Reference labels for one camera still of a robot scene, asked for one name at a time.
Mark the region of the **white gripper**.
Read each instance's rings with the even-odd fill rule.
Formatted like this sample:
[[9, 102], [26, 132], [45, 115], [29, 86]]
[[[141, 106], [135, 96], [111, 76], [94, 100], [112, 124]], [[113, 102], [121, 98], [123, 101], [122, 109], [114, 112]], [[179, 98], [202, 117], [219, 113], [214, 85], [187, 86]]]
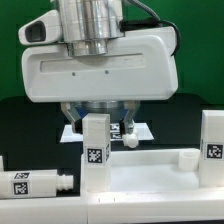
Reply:
[[162, 27], [111, 40], [105, 55], [70, 57], [64, 44], [30, 47], [21, 59], [25, 92], [34, 102], [62, 102], [78, 134], [82, 118], [74, 101], [125, 101], [120, 134], [132, 134], [135, 100], [166, 100], [177, 91], [175, 45], [174, 29]]

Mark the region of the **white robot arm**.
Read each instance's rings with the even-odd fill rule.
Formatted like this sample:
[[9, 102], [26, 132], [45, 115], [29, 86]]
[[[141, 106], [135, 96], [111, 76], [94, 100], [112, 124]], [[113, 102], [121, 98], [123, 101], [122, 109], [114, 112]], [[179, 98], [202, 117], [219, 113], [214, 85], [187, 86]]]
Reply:
[[139, 103], [166, 100], [178, 88], [176, 25], [139, 0], [149, 17], [127, 20], [122, 0], [50, 0], [53, 8], [22, 26], [25, 92], [34, 102], [59, 102], [73, 130], [82, 130], [76, 108], [100, 113], [122, 105], [120, 132], [134, 132]]

